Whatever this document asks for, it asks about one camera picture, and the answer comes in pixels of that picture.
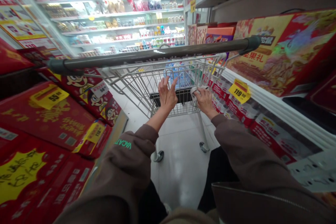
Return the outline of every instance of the shopping cart handle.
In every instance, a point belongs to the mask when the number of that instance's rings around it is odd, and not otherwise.
[[[48,67],[55,74],[81,76],[84,69],[116,67],[126,64],[141,64],[155,61],[177,60],[195,56],[239,51],[240,55],[254,51],[261,44],[258,36],[212,44],[176,46],[165,49],[145,50],[120,55],[96,56],[75,59],[52,59]]]

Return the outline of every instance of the sleeve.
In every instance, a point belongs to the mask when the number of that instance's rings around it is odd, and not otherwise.
[[[211,122],[216,127],[215,137],[245,190],[282,197],[308,209],[314,205],[321,211],[327,210],[320,199],[301,186],[269,147],[237,121],[220,114]]]
[[[138,202],[151,177],[151,154],[158,133],[144,124],[125,132],[105,155],[90,191],[55,223],[137,223]]]

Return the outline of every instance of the brown hoodie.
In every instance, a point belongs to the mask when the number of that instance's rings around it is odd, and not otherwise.
[[[239,183],[212,184],[217,213],[176,209],[162,223],[331,223],[334,212],[303,188],[286,165],[261,141],[223,115],[211,122]],[[137,223],[138,202],[149,184],[150,156],[158,133],[144,124],[125,132],[108,151],[87,193],[55,223]]]

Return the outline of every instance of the caster wheel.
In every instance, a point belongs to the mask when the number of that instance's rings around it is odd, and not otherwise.
[[[204,143],[203,142],[200,142],[199,143],[199,147],[201,148],[201,150],[204,152],[204,153],[207,153],[209,151],[209,149],[207,149],[205,146],[204,146]]]
[[[160,150],[159,153],[157,154],[157,159],[154,160],[154,162],[159,163],[162,161],[163,157],[165,155],[165,152],[163,150]]]

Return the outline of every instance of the black pants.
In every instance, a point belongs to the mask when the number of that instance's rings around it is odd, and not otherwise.
[[[227,154],[221,147],[211,151],[206,176],[206,183],[198,210],[204,213],[216,208],[211,184],[214,182],[237,182],[238,177],[232,170]],[[166,208],[161,202],[155,186],[150,181],[139,202],[139,224],[159,224],[167,216]]]

